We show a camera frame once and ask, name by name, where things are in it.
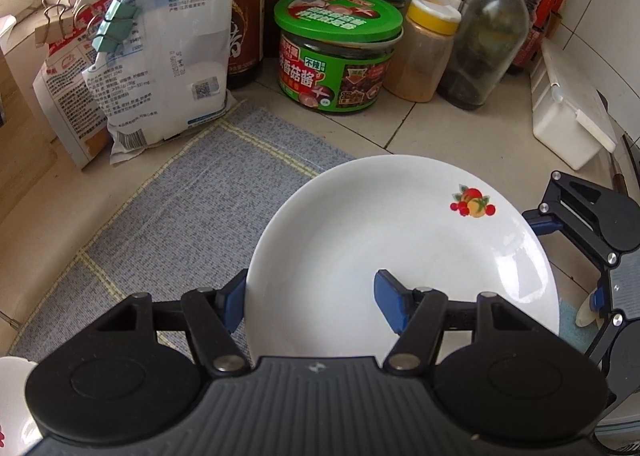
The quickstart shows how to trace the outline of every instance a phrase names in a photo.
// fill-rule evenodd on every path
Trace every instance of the white plate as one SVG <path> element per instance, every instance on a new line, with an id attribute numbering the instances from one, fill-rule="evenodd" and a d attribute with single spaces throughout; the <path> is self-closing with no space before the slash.
<path id="1" fill-rule="evenodd" d="M 25 454 L 42 438 L 24 399 L 24 385 L 35 366 L 19 357 L 0 357 L 1 456 Z"/>
<path id="2" fill-rule="evenodd" d="M 452 211 L 460 185 L 490 197 L 495 214 Z M 467 204 L 474 213 L 477 206 Z M 382 362 L 398 339 L 373 297 L 382 268 L 407 288 L 433 287 L 453 300 L 494 291 L 558 333 L 551 267 L 520 213 L 462 169 L 385 155 L 323 173 L 273 216 L 247 278 L 252 358 L 375 355 Z M 467 333 L 448 333 L 441 357 L 468 341 Z"/>

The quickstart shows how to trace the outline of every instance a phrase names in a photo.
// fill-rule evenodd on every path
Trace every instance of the soy sauce bottle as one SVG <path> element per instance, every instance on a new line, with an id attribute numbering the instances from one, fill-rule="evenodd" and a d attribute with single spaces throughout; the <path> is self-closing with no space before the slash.
<path id="1" fill-rule="evenodd" d="M 229 89 L 253 82 L 262 63 L 264 0 L 234 0 L 231 15 Z"/>

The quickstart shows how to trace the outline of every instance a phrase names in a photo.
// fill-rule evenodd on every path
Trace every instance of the green jar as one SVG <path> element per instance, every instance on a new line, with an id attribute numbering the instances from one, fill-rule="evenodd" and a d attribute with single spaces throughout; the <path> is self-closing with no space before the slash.
<path id="1" fill-rule="evenodd" d="M 382 89 L 402 16 L 383 0 L 281 0 L 280 87 L 310 108 L 361 110 Z"/>

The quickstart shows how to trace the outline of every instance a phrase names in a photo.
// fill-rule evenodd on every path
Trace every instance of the yellow lid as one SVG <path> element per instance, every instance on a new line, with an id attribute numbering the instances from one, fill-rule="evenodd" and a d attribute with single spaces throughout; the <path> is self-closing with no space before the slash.
<path id="1" fill-rule="evenodd" d="M 462 18 L 453 6 L 428 0 L 411 0 L 406 16 L 423 28 L 441 35 L 454 35 Z"/>

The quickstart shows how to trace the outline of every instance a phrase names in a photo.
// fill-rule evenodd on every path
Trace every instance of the barcode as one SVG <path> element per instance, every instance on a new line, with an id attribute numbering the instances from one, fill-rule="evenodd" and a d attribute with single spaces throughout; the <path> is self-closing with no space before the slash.
<path id="1" fill-rule="evenodd" d="M 193 100 L 196 101 L 218 94 L 220 92 L 218 78 L 216 76 L 212 76 L 211 78 L 207 78 L 207 80 L 196 82 L 191 86 L 191 92 L 193 93 Z"/>
<path id="2" fill-rule="evenodd" d="M 140 149 L 146 147 L 146 138 L 142 129 L 132 132 L 131 134 L 124 134 L 124 132 L 118 132 L 118 141 L 122 143 L 123 147 L 127 150 Z"/>

